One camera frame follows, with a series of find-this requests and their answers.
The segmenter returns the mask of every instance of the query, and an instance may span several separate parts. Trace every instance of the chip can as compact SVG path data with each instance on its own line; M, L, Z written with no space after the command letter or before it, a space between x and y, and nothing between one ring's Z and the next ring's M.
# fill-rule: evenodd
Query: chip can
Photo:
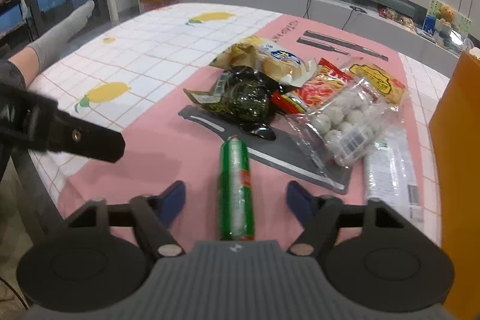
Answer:
M218 189L220 240L254 240L249 156L238 136L229 137L220 149Z

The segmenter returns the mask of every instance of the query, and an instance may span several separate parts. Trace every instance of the packaged bread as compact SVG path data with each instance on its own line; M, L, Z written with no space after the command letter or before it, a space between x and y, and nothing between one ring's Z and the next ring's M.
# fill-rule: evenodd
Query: packaged bread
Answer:
M213 67L247 65L285 85L301 87L316 70L315 60L304 61L273 41L250 36L218 55Z
M275 92L272 102L287 114L305 114L322 106L353 80L349 74L322 58L313 77L294 91Z
M387 103L393 107L400 107L405 96L406 86L397 78L367 62L363 57L353 57L341 66L342 71L355 76L365 76L378 92L385 97Z

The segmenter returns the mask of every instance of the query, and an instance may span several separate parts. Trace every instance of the yellow lemon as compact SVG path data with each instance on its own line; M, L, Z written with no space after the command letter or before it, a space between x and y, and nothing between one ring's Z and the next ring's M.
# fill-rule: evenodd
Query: yellow lemon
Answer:
M90 107L90 102L103 103L115 99L128 90L130 90L130 87L123 82L102 84L85 94L80 102L75 105L75 111L78 113L78 107Z
M226 13L224 11L215 11L212 13L203 13L200 14L199 16L194 16L192 19L190 19L188 22L189 23L202 23L206 21L215 21L219 19L229 19L230 17L235 16L235 14L231 13Z

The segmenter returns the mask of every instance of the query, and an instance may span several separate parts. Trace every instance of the ribbed gray surface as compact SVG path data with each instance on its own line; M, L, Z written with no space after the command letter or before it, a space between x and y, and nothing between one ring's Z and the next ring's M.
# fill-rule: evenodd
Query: ribbed gray surface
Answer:
M453 317L440 305L409 314L368 310L337 293L315 260L286 254L276 241L265 241L200 242L188 255L157 262L145 284L112 307L81 314L33 307L23 319L452 320Z

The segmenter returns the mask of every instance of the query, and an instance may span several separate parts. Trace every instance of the gray sock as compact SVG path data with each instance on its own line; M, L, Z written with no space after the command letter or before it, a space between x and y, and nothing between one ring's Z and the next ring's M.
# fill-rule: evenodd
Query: gray sock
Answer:
M39 73L60 59L63 47L76 33L85 27L94 7L94 1L88 1L39 39L28 45L37 53Z

